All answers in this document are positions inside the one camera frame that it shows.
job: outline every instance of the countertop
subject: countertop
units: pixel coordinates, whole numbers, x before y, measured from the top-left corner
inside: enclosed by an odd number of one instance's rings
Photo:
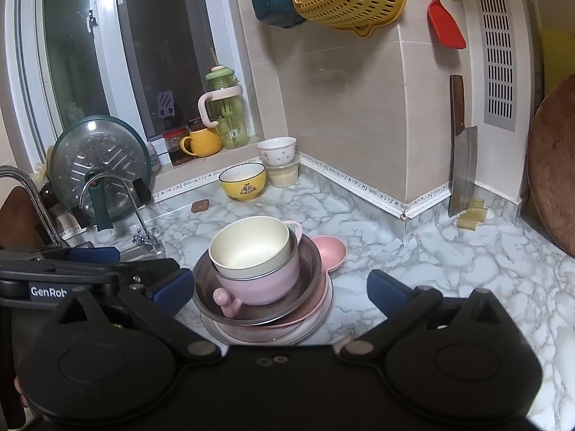
[[[209,209],[192,214],[191,203],[203,198],[210,200]],[[349,249],[344,265],[332,274],[330,313],[304,344],[356,337],[385,319],[366,295],[372,269],[411,287],[431,285],[447,296],[468,296],[475,287],[485,287],[508,310],[543,366],[543,385],[530,418],[544,431],[573,428],[575,261],[521,219],[511,224],[491,208],[476,231],[458,230],[444,201],[410,221],[400,240],[383,211],[311,171],[294,187],[268,185],[247,203],[232,201],[214,182],[146,210],[167,256],[191,268],[225,225],[264,214],[297,220],[310,237],[337,236]],[[193,302],[176,318],[211,338]]]

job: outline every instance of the chrome faucet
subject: chrome faucet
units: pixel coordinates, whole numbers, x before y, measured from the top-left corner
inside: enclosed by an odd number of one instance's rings
[[[60,236],[56,225],[51,219],[50,214],[48,214],[48,211],[40,198],[36,185],[30,179],[28,174],[19,168],[12,167],[11,165],[0,165],[0,178],[2,177],[15,179],[25,188],[26,191],[28,191],[30,200],[32,201],[32,204],[34,204],[34,209],[36,209],[36,213],[38,213],[38,216],[42,220],[52,244],[59,247],[70,247],[70,245]]]
[[[115,179],[126,190],[126,194],[128,195],[128,199],[130,200],[130,203],[132,204],[132,207],[134,208],[134,211],[136,213],[136,217],[138,217],[138,220],[140,221],[140,225],[142,226],[142,228],[138,228],[136,233],[134,234],[134,236],[132,238],[132,243],[135,243],[136,246],[142,246],[142,247],[148,249],[149,251],[156,251],[157,249],[159,249],[159,247],[161,246],[161,243],[148,230],[146,223],[144,222],[142,216],[140,215],[140,211],[138,210],[138,205],[136,204],[136,201],[134,200],[132,193],[130,192],[130,189],[128,188],[128,185],[126,184],[126,180],[123,178],[120,178],[118,175],[115,175],[114,173],[110,173],[110,172],[102,172],[102,173],[94,175],[92,178],[90,178],[86,182],[86,184],[82,188],[82,192],[80,193],[80,209],[83,209],[83,206],[82,206],[83,199],[84,199],[84,196],[86,195],[86,191],[88,190],[88,188],[90,187],[92,182],[99,180],[99,179],[102,179],[102,178]]]

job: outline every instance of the wooden board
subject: wooden board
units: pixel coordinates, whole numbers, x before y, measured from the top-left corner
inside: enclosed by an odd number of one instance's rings
[[[42,220],[27,191],[16,186],[0,208],[0,247],[28,251],[45,246],[36,226]]]
[[[545,97],[529,131],[527,172],[541,221],[575,256],[575,75]]]

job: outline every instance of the round wooden cutting board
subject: round wooden cutting board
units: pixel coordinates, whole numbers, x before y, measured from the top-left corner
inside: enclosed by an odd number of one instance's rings
[[[575,75],[540,105],[527,144],[533,201],[551,237],[575,256]]]

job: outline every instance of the slotted spatula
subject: slotted spatula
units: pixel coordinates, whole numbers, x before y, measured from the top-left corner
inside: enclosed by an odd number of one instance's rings
[[[449,11],[443,7],[441,0],[431,1],[427,8],[427,17],[441,45],[456,48],[457,50],[463,50],[467,47],[457,22],[455,22],[453,16],[449,14]]]

